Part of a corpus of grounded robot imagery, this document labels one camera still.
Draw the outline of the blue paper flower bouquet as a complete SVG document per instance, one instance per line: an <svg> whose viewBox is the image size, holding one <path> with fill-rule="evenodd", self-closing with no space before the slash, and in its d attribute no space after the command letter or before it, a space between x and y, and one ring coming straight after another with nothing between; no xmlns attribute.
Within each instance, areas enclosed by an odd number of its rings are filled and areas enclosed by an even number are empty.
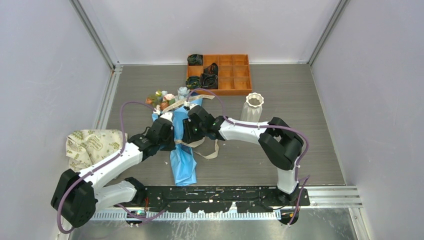
<svg viewBox="0 0 424 240"><path fill-rule="evenodd" d="M149 95L145 103L154 107L156 111L162 111L179 100L185 100L189 93L190 90L185 86L177 90L176 96L167 91L159 90ZM180 106L172 110L171 113L173 113L174 139L176 141L182 140L184 135L183 120L188 118L188 111ZM176 186L183 187L197 182L197 162L191 147L176 143L175 149L170 152L170 164Z"/></svg>

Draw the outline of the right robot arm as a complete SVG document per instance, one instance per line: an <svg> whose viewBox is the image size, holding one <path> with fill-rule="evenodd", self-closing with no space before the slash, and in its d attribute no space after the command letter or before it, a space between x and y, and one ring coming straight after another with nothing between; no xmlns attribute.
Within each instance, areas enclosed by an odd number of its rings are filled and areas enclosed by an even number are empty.
<svg viewBox="0 0 424 240"><path fill-rule="evenodd" d="M242 141L261 146L269 161L277 168L277 198L291 205L299 195L298 163L303 157L304 141L299 131L290 128L281 118L269 122L248 122L227 116L214 117L202 106L190 103L184 107L188 118L183 120L184 143L203 138L220 141Z"/></svg>

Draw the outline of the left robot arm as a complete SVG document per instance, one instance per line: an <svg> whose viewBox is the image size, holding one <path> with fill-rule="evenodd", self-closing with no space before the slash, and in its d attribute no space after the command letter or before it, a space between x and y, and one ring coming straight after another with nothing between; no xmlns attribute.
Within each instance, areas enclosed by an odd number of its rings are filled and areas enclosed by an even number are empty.
<svg viewBox="0 0 424 240"><path fill-rule="evenodd" d="M64 171L51 199L58 217L74 228L87 223L95 213L118 204L144 206L146 187L134 177L109 185L115 177L158 151L175 149L173 115L160 115L144 133L133 135L124 148L100 162L75 172Z"/></svg>

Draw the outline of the beige ribbon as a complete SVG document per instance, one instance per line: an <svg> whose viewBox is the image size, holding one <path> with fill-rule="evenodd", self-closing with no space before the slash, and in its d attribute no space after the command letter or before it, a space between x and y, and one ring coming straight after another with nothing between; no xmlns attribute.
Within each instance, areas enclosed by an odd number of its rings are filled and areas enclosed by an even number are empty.
<svg viewBox="0 0 424 240"><path fill-rule="evenodd" d="M213 96L213 95L200 94L200 95L189 97L188 102L190 103L192 101L199 100L199 99L213 100L214 98L215 98L215 96ZM187 100L186 98L185 99L180 99L180 100L174 102L171 105L169 105L168 103L166 103L166 104L161 103L159 105L160 106L161 113L164 114L164 113L169 112L169 111L171 111L173 109L176 109L176 108L178 108L180 106L183 106L185 104L186 100ZM184 142L181 139L175 139L174 140L174 142L175 142L176 145L180 144L180 145L183 145L183 146L186 146L186 147L190 147L190 148L197 148L198 146L202 145L204 143L204 141L205 141L205 137L201 138L198 141L194 141L192 143L186 143L186 142ZM204 159L214 159L214 158L216 158L218 156L218 152L219 152L219 146L217 144L217 140L215 141L215 150L214 150L214 152L211 153L211 154L209 154L209 155L202 155L200 152L194 151L195 154L201 156Z"/></svg>

